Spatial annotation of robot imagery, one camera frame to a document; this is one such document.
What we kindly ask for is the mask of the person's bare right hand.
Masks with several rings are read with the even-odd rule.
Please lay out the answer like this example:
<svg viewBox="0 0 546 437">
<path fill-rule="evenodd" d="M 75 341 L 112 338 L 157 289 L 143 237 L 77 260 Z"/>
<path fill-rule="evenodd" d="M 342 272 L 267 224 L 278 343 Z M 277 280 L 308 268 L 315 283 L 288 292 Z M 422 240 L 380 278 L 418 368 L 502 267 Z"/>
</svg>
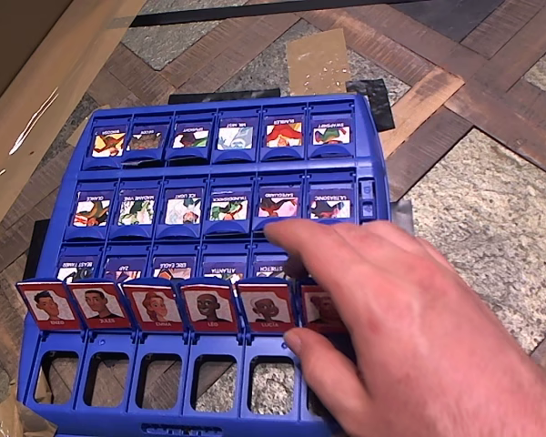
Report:
<svg viewBox="0 0 546 437">
<path fill-rule="evenodd" d="M 331 297 L 356 356 L 287 332 L 349 436 L 546 436 L 546 373 L 429 242 L 388 221 L 269 224 L 288 272 Z"/>
</svg>

